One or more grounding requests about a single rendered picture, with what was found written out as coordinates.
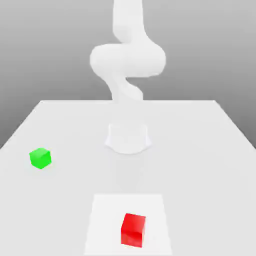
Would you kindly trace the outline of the small red cube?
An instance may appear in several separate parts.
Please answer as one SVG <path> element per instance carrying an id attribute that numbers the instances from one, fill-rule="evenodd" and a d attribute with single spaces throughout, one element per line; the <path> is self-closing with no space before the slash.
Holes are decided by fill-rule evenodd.
<path id="1" fill-rule="evenodd" d="M 126 213 L 120 228 L 120 243 L 142 248 L 146 227 L 146 217 Z"/>

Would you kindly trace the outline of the small green cube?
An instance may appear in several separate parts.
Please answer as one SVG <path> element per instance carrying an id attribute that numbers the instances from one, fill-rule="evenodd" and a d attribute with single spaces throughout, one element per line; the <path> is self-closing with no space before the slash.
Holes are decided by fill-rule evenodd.
<path id="1" fill-rule="evenodd" d="M 29 153 L 31 165 L 43 169 L 52 163 L 51 152 L 45 148 L 37 148 Z"/>

